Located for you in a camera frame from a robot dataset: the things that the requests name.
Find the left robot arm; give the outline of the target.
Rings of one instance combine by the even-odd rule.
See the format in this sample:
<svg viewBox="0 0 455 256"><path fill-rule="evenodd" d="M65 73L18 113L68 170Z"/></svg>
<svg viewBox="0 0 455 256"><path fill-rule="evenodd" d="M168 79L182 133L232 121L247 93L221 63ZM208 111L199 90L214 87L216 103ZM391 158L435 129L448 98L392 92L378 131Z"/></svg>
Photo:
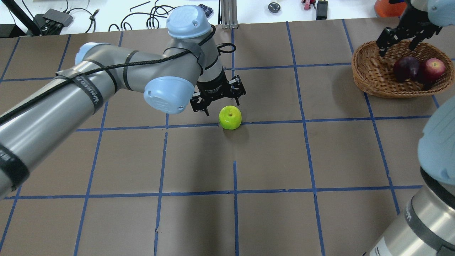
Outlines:
<svg viewBox="0 0 455 256"><path fill-rule="evenodd" d="M143 94L166 114L187 105L208 114L219 99L246 94L240 77L227 79L216 45L216 28L196 5L183 5L166 20L171 40L161 55L89 42L75 65L58 71L42 89L1 115L1 198L16 191L31 172L120 89Z"/></svg>

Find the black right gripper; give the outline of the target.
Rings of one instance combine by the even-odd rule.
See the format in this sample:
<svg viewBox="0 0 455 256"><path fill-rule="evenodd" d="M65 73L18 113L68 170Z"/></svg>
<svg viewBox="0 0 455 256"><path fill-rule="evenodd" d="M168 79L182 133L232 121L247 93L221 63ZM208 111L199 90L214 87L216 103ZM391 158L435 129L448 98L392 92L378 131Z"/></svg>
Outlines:
<svg viewBox="0 0 455 256"><path fill-rule="evenodd" d="M413 38L409 43L409 50L413 51L425 39L438 35L442 27L430 22L428 14L412 4L407 4L400 22L396 28L384 28L376 41L379 55L384 57L392 46L403 39Z"/></svg>

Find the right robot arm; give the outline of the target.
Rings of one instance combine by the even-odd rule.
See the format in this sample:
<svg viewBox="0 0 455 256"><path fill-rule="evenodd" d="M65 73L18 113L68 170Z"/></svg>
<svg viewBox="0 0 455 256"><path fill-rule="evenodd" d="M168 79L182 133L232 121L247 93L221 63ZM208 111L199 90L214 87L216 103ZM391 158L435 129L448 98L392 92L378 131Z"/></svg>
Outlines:
<svg viewBox="0 0 455 256"><path fill-rule="evenodd" d="M454 83L447 55L423 40L454 25L453 0L407 0L397 27L386 27L375 42L356 49L356 86L384 98L442 92ZM416 80L396 79L394 61L413 55L421 63L436 57L442 68L421 70ZM454 98L440 105L423 129L417 149L423 185L365 256L454 255Z"/></svg>

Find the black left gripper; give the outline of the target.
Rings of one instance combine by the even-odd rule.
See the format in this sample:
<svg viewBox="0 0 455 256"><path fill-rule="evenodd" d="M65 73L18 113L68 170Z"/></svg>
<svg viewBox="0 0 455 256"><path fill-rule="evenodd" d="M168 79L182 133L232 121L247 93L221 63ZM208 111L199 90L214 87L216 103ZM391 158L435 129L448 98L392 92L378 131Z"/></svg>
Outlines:
<svg viewBox="0 0 455 256"><path fill-rule="evenodd" d="M245 87L239 75L227 80L225 71L222 69L218 75L209 81L197 81L200 97L192 97L190 105L194 112L204 112L210 116L208 106L211 102L222 98L234 99L237 106L240 105L240 97L246 95Z"/></svg>

